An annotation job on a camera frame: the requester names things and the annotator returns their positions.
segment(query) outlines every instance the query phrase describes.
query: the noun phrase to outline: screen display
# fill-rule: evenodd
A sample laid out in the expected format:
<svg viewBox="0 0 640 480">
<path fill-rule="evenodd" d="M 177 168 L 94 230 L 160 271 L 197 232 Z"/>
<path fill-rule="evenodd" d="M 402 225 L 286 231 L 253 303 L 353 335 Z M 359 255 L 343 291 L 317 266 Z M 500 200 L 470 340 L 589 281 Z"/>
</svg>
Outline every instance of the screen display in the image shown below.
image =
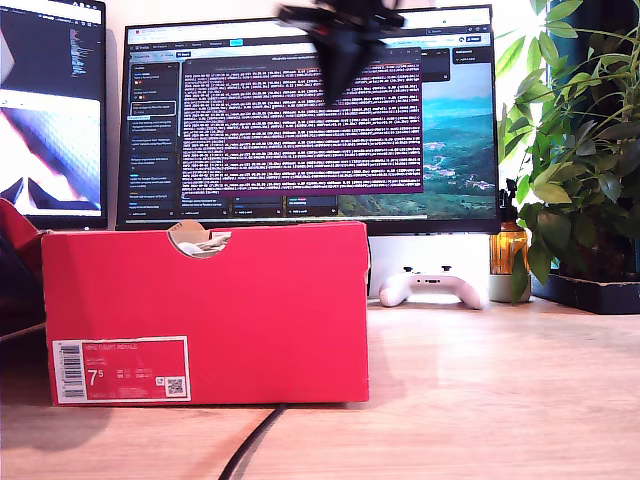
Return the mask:
<svg viewBox="0 0 640 480">
<path fill-rule="evenodd" d="M 0 0 L 0 196 L 41 228 L 106 226 L 104 4 Z"/>
<path fill-rule="evenodd" d="M 357 219 L 493 231 L 490 7 L 404 11 L 327 108 L 305 32 L 277 20 L 128 27 L 118 225 Z"/>
</svg>

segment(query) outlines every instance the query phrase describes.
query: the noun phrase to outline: black planter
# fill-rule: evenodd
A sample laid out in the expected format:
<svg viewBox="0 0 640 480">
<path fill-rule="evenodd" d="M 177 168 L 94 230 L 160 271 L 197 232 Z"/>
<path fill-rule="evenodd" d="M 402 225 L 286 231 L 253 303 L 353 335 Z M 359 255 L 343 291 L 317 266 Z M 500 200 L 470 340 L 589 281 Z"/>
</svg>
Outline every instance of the black planter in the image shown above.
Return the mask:
<svg viewBox="0 0 640 480">
<path fill-rule="evenodd" d="M 551 272 L 546 285 L 532 278 L 533 295 L 601 315 L 640 313 L 640 281 L 598 283 Z"/>
</svg>

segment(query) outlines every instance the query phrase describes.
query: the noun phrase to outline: amber bottle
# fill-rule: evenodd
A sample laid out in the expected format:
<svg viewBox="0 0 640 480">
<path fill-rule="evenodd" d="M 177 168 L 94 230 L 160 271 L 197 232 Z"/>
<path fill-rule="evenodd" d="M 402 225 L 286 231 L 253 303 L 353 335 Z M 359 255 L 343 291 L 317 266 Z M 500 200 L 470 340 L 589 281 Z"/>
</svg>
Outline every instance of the amber bottle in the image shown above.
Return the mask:
<svg viewBox="0 0 640 480">
<path fill-rule="evenodd" d="M 511 273 L 513 262 L 518 250 L 522 250 L 527 266 L 527 252 L 529 250 L 527 231 L 516 223 L 518 211 L 513 206 L 515 197 L 515 183 L 508 182 L 509 190 L 500 190 L 500 233 L 491 235 L 489 297 L 497 302 L 511 301 Z M 526 301 L 531 295 L 527 289 L 520 301 Z"/>
</svg>

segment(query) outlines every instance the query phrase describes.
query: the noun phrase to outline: landscape wallpaper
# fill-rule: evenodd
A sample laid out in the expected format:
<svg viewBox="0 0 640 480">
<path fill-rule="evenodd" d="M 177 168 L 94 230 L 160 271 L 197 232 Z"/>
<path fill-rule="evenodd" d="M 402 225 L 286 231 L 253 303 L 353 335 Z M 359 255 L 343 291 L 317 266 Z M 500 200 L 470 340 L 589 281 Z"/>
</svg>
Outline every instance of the landscape wallpaper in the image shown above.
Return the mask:
<svg viewBox="0 0 640 480">
<path fill-rule="evenodd" d="M 424 83 L 422 96 L 424 192 L 341 195 L 340 215 L 495 217 L 490 64 L 452 64 L 451 81 Z"/>
</svg>

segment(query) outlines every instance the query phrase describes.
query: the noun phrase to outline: red shoebox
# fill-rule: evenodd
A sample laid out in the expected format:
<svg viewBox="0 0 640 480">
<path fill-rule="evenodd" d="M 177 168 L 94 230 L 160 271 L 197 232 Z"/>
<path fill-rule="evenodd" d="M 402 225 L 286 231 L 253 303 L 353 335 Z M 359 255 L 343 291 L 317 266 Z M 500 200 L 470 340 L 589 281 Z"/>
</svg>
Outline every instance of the red shoebox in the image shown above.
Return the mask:
<svg viewBox="0 0 640 480">
<path fill-rule="evenodd" d="M 368 400 L 365 225 L 198 228 L 43 238 L 54 402 Z"/>
</svg>

